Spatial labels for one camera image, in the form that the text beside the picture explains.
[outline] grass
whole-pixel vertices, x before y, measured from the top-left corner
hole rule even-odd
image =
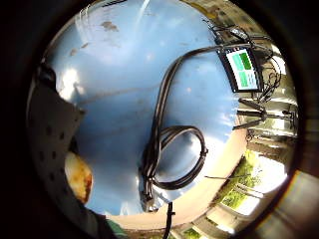
[[[199,239],[201,237],[201,235],[192,228],[184,231],[183,234],[186,239]]]
[[[247,150],[231,176],[240,176],[251,173],[256,162],[257,159],[255,154],[252,151]],[[242,201],[245,200],[246,195],[234,191],[233,188],[235,185],[237,183],[241,183],[248,187],[254,187],[258,182],[259,178],[257,176],[252,177],[251,175],[230,179],[219,190],[217,197],[212,201],[211,205],[221,202],[233,209],[236,209]]]

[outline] black cable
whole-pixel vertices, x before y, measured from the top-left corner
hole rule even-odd
[[[168,235],[169,235],[169,231],[171,228],[171,217],[174,216],[175,213],[172,211],[172,202],[170,202],[168,204],[168,208],[167,208],[167,218],[166,218],[166,228],[165,228],[165,232],[162,236],[162,239],[167,239]]]
[[[206,47],[201,49],[196,49],[190,52],[185,53],[181,57],[177,58],[167,69],[165,72],[162,82],[159,87],[159,95],[158,95],[158,102],[156,105],[156,110],[153,117],[153,124],[149,142],[144,151],[144,159],[143,165],[141,168],[141,173],[144,179],[144,191],[142,192],[143,202],[145,211],[149,211],[151,204],[153,203],[154,196],[153,196],[153,184],[166,189],[166,190],[176,190],[186,185],[190,184],[200,173],[205,157],[208,153],[208,150],[205,146],[204,137],[202,132],[195,126],[192,125],[175,125],[165,129],[161,129],[162,119],[163,119],[163,112],[167,100],[167,96],[169,93],[170,85],[172,79],[180,67],[180,65],[186,59],[202,54],[202,53],[209,53],[215,51],[223,51],[226,49],[233,49],[234,47],[251,47],[250,44],[235,44],[235,45],[217,45],[213,47]],[[199,154],[198,161],[193,169],[187,173],[185,176],[181,177],[180,179],[170,181],[170,182],[159,182],[156,179],[156,170],[160,161],[161,151],[164,150],[172,141],[174,141],[178,136],[182,135],[183,133],[190,132],[194,134],[200,141],[201,144],[201,152]]]
[[[262,92],[262,94],[260,94],[260,96],[257,98],[257,102],[259,104],[264,104],[269,102],[274,91],[280,86],[281,76],[282,76],[281,69],[278,62],[273,57],[271,57],[271,59],[277,65],[279,73],[276,72],[274,67],[264,68],[268,70],[273,70],[274,72],[269,74],[268,81],[265,83],[266,87],[264,91]]]
[[[205,176],[206,178],[210,178],[210,179],[225,179],[225,180],[229,180],[229,179],[235,179],[235,178],[242,178],[242,177],[247,177],[247,176],[251,176],[251,173],[248,174],[242,174],[242,175],[238,175],[238,176],[227,176],[227,177],[215,177],[215,176]]]
[[[122,3],[122,2],[126,2],[127,0],[115,0],[115,1],[111,1],[109,3],[106,3],[105,5],[103,5],[102,7],[108,7],[114,4],[118,4],[118,3]]]

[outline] black cord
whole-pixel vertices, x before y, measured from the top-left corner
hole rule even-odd
[[[213,47],[196,49],[196,50],[187,52],[181,57],[177,58],[168,67],[167,71],[165,72],[161,85],[159,87],[158,102],[157,102],[156,110],[154,113],[152,131],[151,131],[149,142],[144,151],[143,165],[141,167],[141,174],[144,179],[144,191],[142,192],[142,197],[143,197],[145,211],[151,211],[150,210],[151,204],[154,201],[153,184],[166,190],[176,190],[176,189],[187,186],[200,173],[204,165],[206,155],[208,153],[208,150],[205,146],[204,136],[197,127],[192,125],[175,125],[165,129],[161,129],[163,112],[164,112],[167,96],[169,93],[172,79],[174,75],[176,74],[177,69],[180,67],[183,61],[185,61],[186,59],[192,56],[202,54],[202,53],[233,49],[234,47],[250,48],[251,46],[250,44],[235,44],[235,45],[228,45],[228,46],[217,45]],[[196,165],[193,167],[193,169],[189,173],[187,173],[185,176],[181,177],[180,179],[177,179],[175,181],[169,181],[169,182],[159,182],[156,179],[156,171],[160,161],[161,151],[164,150],[178,136],[187,132],[194,134],[199,139],[201,144],[201,151],[200,151],[199,158]]]
[[[171,218],[175,215],[175,213],[172,211],[172,202],[170,202],[168,204],[168,208],[167,208],[167,218],[166,218],[166,228],[165,228],[165,232],[162,236],[162,239],[167,239],[168,235],[169,235],[169,231],[171,228]]]
[[[127,0],[115,0],[115,1],[111,1],[109,3],[106,3],[105,5],[103,5],[102,7],[108,7],[117,3],[122,3],[122,2],[126,2]]]
[[[238,176],[228,176],[228,177],[215,177],[215,176],[205,176],[206,178],[210,178],[210,179],[224,179],[224,180],[229,180],[229,179],[235,179],[235,178],[241,178],[241,177],[247,177],[247,176],[251,176],[251,173],[248,174],[242,174],[242,175],[238,175]]]
[[[271,59],[277,65],[279,73],[276,72],[273,66],[270,68],[264,68],[268,70],[273,70],[274,72],[269,74],[268,81],[264,83],[265,85],[264,91],[257,98],[257,102],[259,104],[264,104],[269,102],[272,95],[274,94],[274,91],[280,86],[281,76],[282,76],[281,69],[278,62],[273,57],[271,57]]]

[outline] wire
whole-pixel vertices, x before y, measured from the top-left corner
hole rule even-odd
[[[103,5],[102,7],[109,7],[111,5],[114,5],[114,4],[118,4],[118,3],[122,3],[122,2],[126,2],[127,0],[115,0],[115,1],[111,1],[109,3],[106,3],[105,5]]]
[[[162,239],[167,239],[168,235],[169,235],[169,231],[171,228],[171,217],[174,216],[175,213],[172,211],[172,202],[170,202],[168,204],[168,208],[167,208],[167,218],[166,218],[166,228],[165,228],[165,232],[162,236]]]
[[[174,125],[168,128],[161,129],[163,112],[165,109],[167,96],[169,93],[171,82],[173,80],[174,75],[177,72],[177,69],[182,65],[182,63],[186,59],[192,56],[209,52],[225,51],[228,49],[231,50],[233,48],[238,47],[260,48],[260,45],[254,44],[253,46],[251,46],[251,44],[249,43],[242,43],[231,44],[226,46],[217,45],[192,50],[177,58],[166,70],[159,87],[159,95],[153,117],[151,135],[149,138],[149,142],[146,145],[143,155],[143,164],[140,168],[144,180],[144,189],[142,191],[142,197],[145,211],[149,211],[151,208],[150,203],[154,202],[153,184],[166,190],[176,190],[189,185],[200,173],[204,165],[206,155],[208,154],[208,149],[205,146],[204,136],[199,128],[193,125]],[[196,165],[185,176],[177,180],[168,182],[158,181],[156,179],[156,172],[160,161],[161,152],[167,146],[169,146],[178,136],[187,132],[194,134],[200,141],[201,151],[199,153],[199,158]]]
[[[268,81],[264,83],[264,91],[257,97],[257,102],[259,104],[264,104],[270,101],[274,91],[280,86],[281,82],[281,69],[278,62],[271,57],[271,60],[277,65],[279,73],[275,70],[274,66],[264,68],[265,70],[272,70],[273,72],[269,74]]]
[[[235,179],[235,178],[242,178],[242,177],[247,177],[247,176],[251,176],[251,173],[248,174],[242,174],[242,175],[237,175],[237,176],[228,176],[228,177],[215,177],[215,176],[205,176],[206,178],[210,178],[210,179],[225,179],[225,180],[229,180],[229,179]]]

